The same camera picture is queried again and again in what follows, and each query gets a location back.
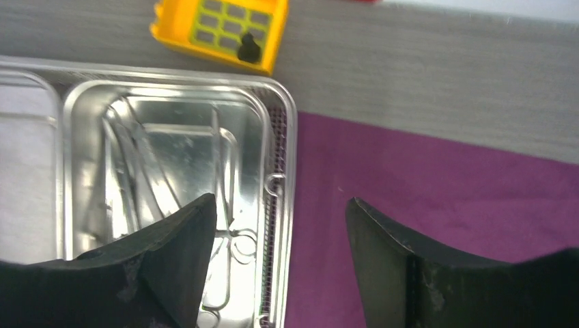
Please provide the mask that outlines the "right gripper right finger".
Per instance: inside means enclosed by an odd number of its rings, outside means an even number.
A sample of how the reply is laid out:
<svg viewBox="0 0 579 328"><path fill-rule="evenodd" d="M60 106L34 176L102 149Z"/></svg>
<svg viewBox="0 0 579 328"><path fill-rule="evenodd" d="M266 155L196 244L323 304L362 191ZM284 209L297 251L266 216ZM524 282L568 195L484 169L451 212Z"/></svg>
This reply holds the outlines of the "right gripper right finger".
<svg viewBox="0 0 579 328"><path fill-rule="evenodd" d="M345 220L368 327L577 327L578 250L508 263L447 246L355 197Z"/></svg>

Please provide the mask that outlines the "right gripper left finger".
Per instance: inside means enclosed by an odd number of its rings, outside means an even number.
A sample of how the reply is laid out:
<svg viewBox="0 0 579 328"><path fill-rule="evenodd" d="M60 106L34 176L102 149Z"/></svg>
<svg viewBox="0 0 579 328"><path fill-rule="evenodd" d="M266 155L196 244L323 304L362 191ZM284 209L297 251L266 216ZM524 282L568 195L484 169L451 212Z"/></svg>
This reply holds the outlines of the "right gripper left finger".
<svg viewBox="0 0 579 328"><path fill-rule="evenodd" d="M2 327L195 327L216 232L204 194L73 260L1 263Z"/></svg>

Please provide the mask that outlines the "steel surgical forceps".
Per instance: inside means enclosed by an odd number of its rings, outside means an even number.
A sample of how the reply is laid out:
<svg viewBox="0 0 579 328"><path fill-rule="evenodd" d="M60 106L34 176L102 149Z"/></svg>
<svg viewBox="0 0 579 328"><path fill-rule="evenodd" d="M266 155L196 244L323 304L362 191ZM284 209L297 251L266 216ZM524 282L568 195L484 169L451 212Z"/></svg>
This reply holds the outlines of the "steel surgical forceps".
<svg viewBox="0 0 579 328"><path fill-rule="evenodd" d="M235 137L219 126L212 128L212 155L217 224L198 327L219 327L227 320L226 312L234 302L234 271L251 267L257 247L254 228L231 226L237 215L234 201L239 196L240 155Z"/></svg>

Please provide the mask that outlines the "purple cloth wrap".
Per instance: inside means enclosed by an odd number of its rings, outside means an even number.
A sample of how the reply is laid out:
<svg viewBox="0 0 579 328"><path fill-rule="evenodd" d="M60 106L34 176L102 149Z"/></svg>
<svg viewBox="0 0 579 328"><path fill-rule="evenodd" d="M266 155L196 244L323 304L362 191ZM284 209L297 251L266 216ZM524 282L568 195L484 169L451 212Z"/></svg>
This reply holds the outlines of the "purple cloth wrap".
<svg viewBox="0 0 579 328"><path fill-rule="evenodd" d="M286 327L365 326L345 225L353 197L497 260L578 245L577 165L300 113Z"/></svg>

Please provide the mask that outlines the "steel instrument tray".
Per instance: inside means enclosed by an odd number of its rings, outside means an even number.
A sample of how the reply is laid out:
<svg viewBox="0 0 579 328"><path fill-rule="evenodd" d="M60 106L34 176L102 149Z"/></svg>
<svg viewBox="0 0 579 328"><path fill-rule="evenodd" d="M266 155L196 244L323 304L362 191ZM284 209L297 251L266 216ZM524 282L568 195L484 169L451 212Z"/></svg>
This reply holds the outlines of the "steel instrument tray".
<svg viewBox="0 0 579 328"><path fill-rule="evenodd" d="M254 228L256 255L236 269L233 306L219 327L283 327L296 184L297 110L276 81L238 74L82 64L3 56L5 81L48 96L55 135L54 257L73 259L116 238L105 208L102 117L127 104L145 127L180 206L214 194L212 128L238 142L232 227Z"/></svg>

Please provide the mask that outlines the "orange yellow toy block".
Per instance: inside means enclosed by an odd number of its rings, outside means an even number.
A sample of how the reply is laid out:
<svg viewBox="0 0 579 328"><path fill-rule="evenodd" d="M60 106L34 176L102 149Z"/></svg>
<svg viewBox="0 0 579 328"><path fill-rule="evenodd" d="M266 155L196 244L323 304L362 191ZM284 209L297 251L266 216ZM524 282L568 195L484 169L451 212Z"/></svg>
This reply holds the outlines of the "orange yellow toy block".
<svg viewBox="0 0 579 328"><path fill-rule="evenodd" d="M288 12L288 1L157 1L150 33L171 50L270 76ZM262 48L256 64L237 58L247 32Z"/></svg>

